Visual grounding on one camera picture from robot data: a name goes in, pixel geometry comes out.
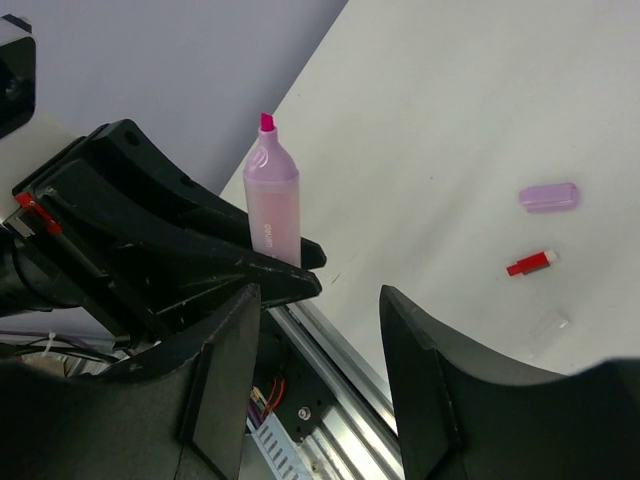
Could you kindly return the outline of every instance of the white table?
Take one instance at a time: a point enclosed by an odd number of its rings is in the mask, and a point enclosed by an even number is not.
[[[349,1],[275,117],[329,259],[314,303],[382,377],[382,284],[552,370],[640,356],[639,52],[638,2]],[[567,181],[573,212],[518,205]],[[241,169],[223,196],[245,206]],[[531,358],[548,312],[571,323]]]

